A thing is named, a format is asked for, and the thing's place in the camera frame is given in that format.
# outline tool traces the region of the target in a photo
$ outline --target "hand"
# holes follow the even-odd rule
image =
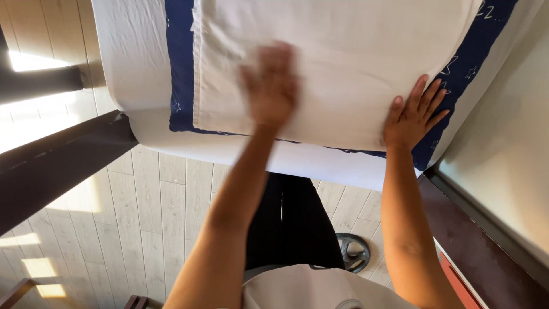
[[[433,81],[422,96],[427,77],[425,74],[419,78],[406,102],[406,106],[404,106],[401,96],[397,96],[393,101],[383,134],[387,149],[403,148],[406,151],[412,151],[425,134],[450,112],[446,109],[431,118],[431,115],[444,98],[446,89],[442,89],[437,93],[441,82],[440,79],[437,79]]]
[[[256,126],[278,131],[293,113],[298,97],[298,84],[292,72],[294,52],[283,42],[259,47],[257,51],[259,75],[241,65],[240,76]]]

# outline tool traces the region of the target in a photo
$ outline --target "wall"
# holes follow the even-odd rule
[[[460,128],[440,171],[549,266],[549,2]]]

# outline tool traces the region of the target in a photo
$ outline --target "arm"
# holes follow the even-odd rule
[[[382,194],[385,261],[395,291],[421,309],[464,309],[436,256],[433,235],[423,209],[412,162],[412,149],[444,116],[430,119],[444,98],[435,80],[422,96],[427,76],[410,98],[397,97],[385,126],[387,167]]]
[[[267,161],[275,136],[295,103],[295,79],[289,75],[288,45],[261,48],[260,75],[241,67],[253,137],[220,188],[194,248],[185,261],[164,308],[241,307],[248,227],[266,183]]]

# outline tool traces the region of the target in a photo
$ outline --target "person's left hand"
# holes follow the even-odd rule
[[[259,75],[250,67],[240,66],[251,116],[256,126],[278,131],[293,113],[298,99],[298,82],[293,75],[294,51],[291,45],[276,42],[259,47]]]

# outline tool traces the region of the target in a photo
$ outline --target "red object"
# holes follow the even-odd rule
[[[469,290],[467,285],[465,285],[465,282],[463,282],[460,275],[456,272],[446,256],[444,256],[444,254],[442,253],[440,254],[440,256],[442,256],[442,261],[440,261],[440,265],[442,266],[446,277],[448,277],[450,284],[452,285],[454,291],[456,291],[457,296],[460,298],[465,308],[483,309],[477,298],[473,295],[473,293],[471,293],[471,290]]]

